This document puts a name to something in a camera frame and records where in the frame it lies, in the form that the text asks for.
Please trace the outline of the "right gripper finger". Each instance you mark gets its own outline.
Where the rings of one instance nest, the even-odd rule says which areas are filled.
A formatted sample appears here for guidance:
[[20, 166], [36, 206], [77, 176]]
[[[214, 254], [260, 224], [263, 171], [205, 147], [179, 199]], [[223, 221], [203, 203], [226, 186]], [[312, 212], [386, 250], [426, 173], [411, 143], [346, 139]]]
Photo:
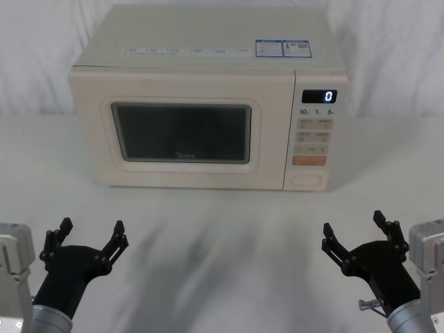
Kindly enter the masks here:
[[405, 241], [399, 221], [387, 221], [380, 210], [373, 213], [373, 221], [377, 227], [386, 235], [387, 241], [394, 249], [401, 262], [407, 260], [406, 253], [409, 251], [409, 245]]
[[350, 252], [339, 243], [329, 223], [323, 225], [323, 236], [321, 250], [340, 266], [341, 270], [348, 270]]

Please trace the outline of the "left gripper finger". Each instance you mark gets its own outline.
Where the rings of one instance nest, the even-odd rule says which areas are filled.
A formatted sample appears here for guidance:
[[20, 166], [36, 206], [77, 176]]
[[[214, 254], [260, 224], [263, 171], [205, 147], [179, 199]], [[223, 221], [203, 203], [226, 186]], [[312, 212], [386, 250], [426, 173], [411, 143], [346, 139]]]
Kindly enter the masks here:
[[62, 220], [58, 229], [46, 232], [43, 250], [40, 253], [40, 260], [44, 262], [46, 268], [56, 255], [56, 251], [62, 246], [63, 241], [73, 228], [73, 223], [69, 217]]
[[104, 264], [105, 267], [112, 267], [124, 250], [129, 246], [125, 231], [123, 221], [118, 220], [114, 225], [110, 240], [103, 247], [99, 256], [100, 262]]

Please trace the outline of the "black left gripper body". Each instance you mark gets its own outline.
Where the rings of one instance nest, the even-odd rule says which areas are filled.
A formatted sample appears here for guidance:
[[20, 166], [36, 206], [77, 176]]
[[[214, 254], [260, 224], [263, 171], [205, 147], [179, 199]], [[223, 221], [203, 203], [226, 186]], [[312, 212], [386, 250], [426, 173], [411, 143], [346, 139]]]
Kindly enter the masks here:
[[108, 253], [87, 246], [61, 246], [43, 250], [46, 277], [33, 304], [50, 307], [73, 318], [87, 285], [112, 270]]

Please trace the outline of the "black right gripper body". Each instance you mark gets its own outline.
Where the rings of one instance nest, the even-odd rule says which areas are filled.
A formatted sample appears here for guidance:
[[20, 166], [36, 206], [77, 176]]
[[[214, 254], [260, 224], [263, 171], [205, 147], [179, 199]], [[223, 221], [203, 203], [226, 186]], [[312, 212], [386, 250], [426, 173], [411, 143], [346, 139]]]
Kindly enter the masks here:
[[367, 282], [385, 313], [420, 298], [420, 291], [403, 263], [407, 242], [373, 241], [353, 250], [341, 249], [341, 271]]

